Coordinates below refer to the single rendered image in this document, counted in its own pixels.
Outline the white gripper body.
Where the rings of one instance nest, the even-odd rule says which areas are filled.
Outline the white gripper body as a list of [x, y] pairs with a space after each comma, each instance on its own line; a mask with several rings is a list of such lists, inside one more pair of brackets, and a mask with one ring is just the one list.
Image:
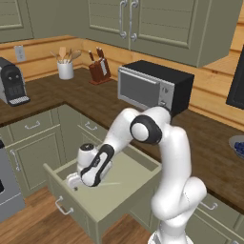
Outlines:
[[79, 173], [71, 173], [66, 177], [67, 185], [74, 190], [74, 188], [78, 188], [83, 184]]

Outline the open green drawer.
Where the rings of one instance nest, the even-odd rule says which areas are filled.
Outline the open green drawer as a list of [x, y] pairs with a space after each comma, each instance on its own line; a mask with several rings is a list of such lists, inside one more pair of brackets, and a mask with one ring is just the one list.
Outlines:
[[112, 160], [112, 168], [97, 187], [81, 185], [78, 191], [68, 187], [66, 176], [76, 170], [73, 160], [53, 170], [44, 167], [49, 190], [55, 200], [62, 195], [62, 205], [95, 244], [102, 244], [102, 234], [121, 216], [129, 214], [149, 232], [159, 221], [153, 216], [151, 198], [159, 181], [161, 165], [142, 152], [128, 150]]

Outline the green drawer front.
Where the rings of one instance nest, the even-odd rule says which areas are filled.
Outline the green drawer front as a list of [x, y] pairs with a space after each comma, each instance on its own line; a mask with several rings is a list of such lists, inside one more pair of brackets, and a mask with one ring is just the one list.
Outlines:
[[[28, 125], [30, 127], [30, 126], [34, 125], [37, 120], [41, 124], [39, 127], [32, 129], [32, 130], [25, 129], [25, 125]], [[42, 132], [45, 129], [50, 128], [52, 125], [53, 125], [53, 123], [52, 123], [51, 113], [42, 112], [42, 113], [38, 113], [37, 115], [25, 118], [16, 123], [10, 124], [10, 131], [13, 136], [13, 140], [19, 141], [21, 139], [34, 135], [38, 132]]]
[[215, 220], [224, 224], [226, 227], [230, 229], [234, 227], [236, 220], [239, 218], [239, 212], [229, 207], [225, 203], [221, 202], [217, 198], [213, 197], [209, 193], [201, 202], [209, 206], [211, 206], [214, 202], [217, 203], [218, 207], [213, 211], [207, 210], [201, 204], [198, 205], [198, 208], [210, 215], [211, 217], [213, 217]]
[[106, 129], [83, 114], [80, 115], [80, 127], [101, 141], [103, 141], [107, 135]]

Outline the green lower cupboard door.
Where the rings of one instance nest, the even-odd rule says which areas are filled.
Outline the green lower cupboard door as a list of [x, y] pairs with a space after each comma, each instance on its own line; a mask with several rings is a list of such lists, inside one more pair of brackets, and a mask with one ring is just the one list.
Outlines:
[[[65, 150], [60, 126], [54, 126], [6, 147], [8, 157], [21, 193], [28, 197], [40, 190], [46, 183], [44, 164], [53, 170], [66, 163]], [[14, 150], [21, 171], [16, 165], [10, 150]]]
[[208, 225], [195, 214], [190, 218], [186, 234], [193, 244], [231, 244], [231, 239]]

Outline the green cupboard door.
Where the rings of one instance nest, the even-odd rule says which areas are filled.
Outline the green cupboard door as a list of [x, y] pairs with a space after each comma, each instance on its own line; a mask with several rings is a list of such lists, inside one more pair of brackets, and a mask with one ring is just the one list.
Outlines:
[[87, 38], [100, 43], [127, 49], [129, 41], [129, 4], [123, 9], [123, 30], [127, 37], [119, 35], [119, 3], [121, 0], [87, 0], [88, 24]]
[[[8, 157], [21, 193], [28, 197], [40, 190], [46, 183], [44, 164], [53, 170], [66, 163], [65, 150], [60, 126], [54, 126], [6, 147]], [[10, 150], [14, 150], [21, 171], [16, 165]]]
[[195, 214], [190, 218], [186, 234], [193, 244], [231, 244], [231, 239], [208, 225]]
[[27, 0], [0, 0], [0, 43], [32, 38]]
[[132, 0], [133, 51], [202, 67], [229, 54], [243, 0]]

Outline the white utensil pot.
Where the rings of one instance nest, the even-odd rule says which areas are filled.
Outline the white utensil pot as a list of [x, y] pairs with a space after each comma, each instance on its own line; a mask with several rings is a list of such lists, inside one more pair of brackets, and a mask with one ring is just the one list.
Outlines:
[[74, 76], [72, 63], [57, 63], [59, 78], [62, 80], [72, 79]]

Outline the wooden knife block with knives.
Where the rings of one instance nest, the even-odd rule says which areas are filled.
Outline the wooden knife block with knives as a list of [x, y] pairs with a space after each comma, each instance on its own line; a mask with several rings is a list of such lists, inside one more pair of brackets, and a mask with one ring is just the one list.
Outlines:
[[111, 72], [108, 61], [105, 58], [102, 49], [96, 48], [96, 51], [99, 57], [97, 61], [94, 60], [92, 52], [89, 51], [89, 55], [91, 58], [91, 64], [89, 65], [89, 69], [92, 78], [91, 83], [94, 85], [100, 85], [111, 80]]

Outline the black coffee machine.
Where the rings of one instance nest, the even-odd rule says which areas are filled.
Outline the black coffee machine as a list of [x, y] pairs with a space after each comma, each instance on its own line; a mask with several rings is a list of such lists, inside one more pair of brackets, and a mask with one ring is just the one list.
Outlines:
[[31, 101], [27, 97], [22, 72], [3, 57], [0, 57], [0, 99], [12, 107]]

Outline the silver and black microwave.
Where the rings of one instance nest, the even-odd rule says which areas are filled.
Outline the silver and black microwave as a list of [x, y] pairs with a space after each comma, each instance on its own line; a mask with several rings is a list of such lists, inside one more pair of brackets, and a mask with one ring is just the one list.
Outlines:
[[189, 107], [194, 75], [145, 60], [118, 68], [118, 98], [146, 110], [161, 106], [171, 116]]

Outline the wooden utensils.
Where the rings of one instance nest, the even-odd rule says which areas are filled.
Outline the wooden utensils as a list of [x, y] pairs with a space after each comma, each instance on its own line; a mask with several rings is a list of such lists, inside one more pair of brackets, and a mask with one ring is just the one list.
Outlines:
[[59, 64], [69, 64], [72, 60], [81, 55], [81, 51], [67, 51], [66, 47], [60, 47], [58, 53], [51, 51], [51, 55], [57, 60]]

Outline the green upper cupboard door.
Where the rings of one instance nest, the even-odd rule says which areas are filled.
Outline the green upper cupboard door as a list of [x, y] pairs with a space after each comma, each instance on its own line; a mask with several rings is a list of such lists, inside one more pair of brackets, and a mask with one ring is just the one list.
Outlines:
[[133, 51], [202, 67], [229, 54], [243, 0], [132, 0]]
[[27, 0], [0, 0], [0, 43], [32, 38]]
[[119, 3], [121, 0], [87, 0], [88, 24], [87, 38], [100, 43], [127, 49], [129, 41], [129, 4], [123, 9], [123, 30], [127, 37], [119, 35]]

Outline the bowl of blue berries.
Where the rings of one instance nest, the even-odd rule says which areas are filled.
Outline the bowl of blue berries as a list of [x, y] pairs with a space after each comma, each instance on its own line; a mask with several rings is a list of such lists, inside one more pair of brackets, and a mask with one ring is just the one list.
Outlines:
[[235, 154], [244, 159], [244, 135], [235, 135], [229, 139], [229, 145]]

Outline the white wall outlet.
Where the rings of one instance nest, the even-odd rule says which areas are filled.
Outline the white wall outlet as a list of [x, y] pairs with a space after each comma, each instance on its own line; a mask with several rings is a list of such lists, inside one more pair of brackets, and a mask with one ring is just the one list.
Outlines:
[[26, 56], [25, 56], [25, 51], [24, 51], [24, 46], [15, 46], [14, 47], [15, 50], [15, 56], [18, 62], [24, 62], [26, 60]]

